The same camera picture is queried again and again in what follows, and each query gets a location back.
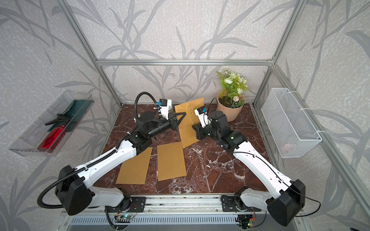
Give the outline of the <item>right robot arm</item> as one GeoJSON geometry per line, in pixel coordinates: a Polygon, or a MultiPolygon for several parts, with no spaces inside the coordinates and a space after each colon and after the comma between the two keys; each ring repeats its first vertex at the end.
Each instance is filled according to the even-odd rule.
{"type": "Polygon", "coordinates": [[[239,131],[228,124],[221,111],[209,113],[205,107],[194,111],[199,123],[192,126],[196,138],[210,137],[224,150],[242,162],[267,188],[266,192],[244,187],[234,194],[234,206],[239,211],[249,208],[264,210],[280,225],[288,226],[304,208],[306,186],[293,181],[270,164],[239,131]]]}

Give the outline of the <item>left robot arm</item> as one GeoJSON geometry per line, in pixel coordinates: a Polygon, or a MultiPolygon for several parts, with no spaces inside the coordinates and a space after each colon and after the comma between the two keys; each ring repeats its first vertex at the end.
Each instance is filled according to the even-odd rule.
{"type": "Polygon", "coordinates": [[[158,119],[153,112],[145,112],[137,121],[137,130],[122,138],[116,147],[89,161],[59,172],[58,180],[41,192],[37,204],[45,209],[63,208],[73,216],[87,208],[117,207],[124,193],[117,189],[95,187],[94,184],[121,163],[139,155],[152,144],[152,138],[168,129],[177,130],[186,113],[169,113],[158,119]]]}

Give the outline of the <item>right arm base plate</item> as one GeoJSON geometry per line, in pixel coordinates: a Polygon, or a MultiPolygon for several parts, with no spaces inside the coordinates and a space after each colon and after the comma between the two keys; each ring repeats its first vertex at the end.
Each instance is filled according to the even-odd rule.
{"type": "Polygon", "coordinates": [[[222,195],[220,200],[223,212],[253,212],[252,207],[247,207],[239,196],[222,195]]]}

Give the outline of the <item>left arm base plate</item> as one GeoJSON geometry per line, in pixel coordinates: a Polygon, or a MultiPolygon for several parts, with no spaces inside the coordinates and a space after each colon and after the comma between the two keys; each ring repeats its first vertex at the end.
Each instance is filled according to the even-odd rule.
{"type": "Polygon", "coordinates": [[[125,197],[116,207],[105,207],[108,213],[129,212],[142,213],[144,211],[146,197],[125,197]]]}

